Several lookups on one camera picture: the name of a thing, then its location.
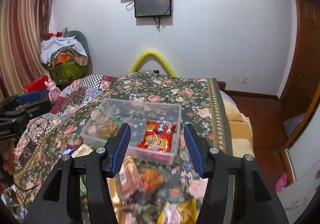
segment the silver bolt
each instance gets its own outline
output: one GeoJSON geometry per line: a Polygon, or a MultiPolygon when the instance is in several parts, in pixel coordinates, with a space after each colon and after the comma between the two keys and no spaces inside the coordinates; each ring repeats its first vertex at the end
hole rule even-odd
{"type": "Polygon", "coordinates": [[[212,147],[212,148],[210,148],[210,150],[209,150],[212,154],[218,154],[219,153],[219,149],[218,148],[216,148],[216,147],[212,147]]]}
{"type": "Polygon", "coordinates": [[[97,150],[96,150],[96,152],[98,153],[98,154],[102,154],[102,153],[104,153],[105,152],[105,148],[104,147],[98,147],[97,148],[97,150]]]}
{"type": "Polygon", "coordinates": [[[70,155],[69,154],[65,154],[65,155],[62,155],[61,158],[62,158],[63,161],[67,161],[67,160],[69,160],[70,155]]]}
{"type": "Polygon", "coordinates": [[[253,156],[250,155],[250,154],[246,154],[246,155],[244,156],[244,158],[245,158],[247,161],[252,161],[252,160],[253,160],[253,156]]]}

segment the human hand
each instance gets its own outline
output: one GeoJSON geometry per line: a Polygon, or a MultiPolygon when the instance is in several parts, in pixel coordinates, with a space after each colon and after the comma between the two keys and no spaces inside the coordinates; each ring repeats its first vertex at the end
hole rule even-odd
{"type": "Polygon", "coordinates": [[[10,175],[13,175],[15,170],[13,140],[13,138],[9,140],[9,145],[3,154],[3,169],[6,170],[10,175]]]}

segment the yellow arch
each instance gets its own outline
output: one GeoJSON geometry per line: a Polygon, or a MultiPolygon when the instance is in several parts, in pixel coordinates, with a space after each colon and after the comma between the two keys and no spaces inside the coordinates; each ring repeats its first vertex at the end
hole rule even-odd
{"type": "Polygon", "coordinates": [[[131,72],[136,72],[148,56],[154,56],[155,58],[157,58],[161,66],[165,69],[168,76],[177,77],[174,71],[172,70],[171,66],[168,64],[167,60],[163,57],[163,55],[153,49],[147,49],[143,51],[143,53],[138,57],[138,59],[132,66],[131,72]]]}

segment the pink shoe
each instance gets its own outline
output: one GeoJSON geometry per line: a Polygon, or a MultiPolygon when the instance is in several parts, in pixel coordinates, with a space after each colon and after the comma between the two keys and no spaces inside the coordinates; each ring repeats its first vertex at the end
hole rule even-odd
{"type": "Polygon", "coordinates": [[[275,192],[280,192],[288,184],[288,174],[284,172],[275,185],[275,192]]]}

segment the clear plastic container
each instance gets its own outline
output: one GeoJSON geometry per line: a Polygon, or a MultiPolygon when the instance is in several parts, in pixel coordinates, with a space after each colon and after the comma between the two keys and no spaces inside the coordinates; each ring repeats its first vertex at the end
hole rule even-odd
{"type": "Polygon", "coordinates": [[[131,126],[131,139],[127,155],[131,155],[139,160],[169,165],[173,163],[173,158],[178,152],[181,105],[106,98],[97,110],[92,113],[90,120],[82,129],[80,135],[84,139],[84,142],[93,148],[104,146],[107,141],[98,138],[98,133],[95,130],[110,119],[118,121],[117,128],[120,128],[122,123],[128,123],[131,126]],[[165,124],[177,124],[177,128],[172,136],[170,152],[159,152],[137,147],[137,145],[143,141],[147,128],[147,120],[165,124]]]}

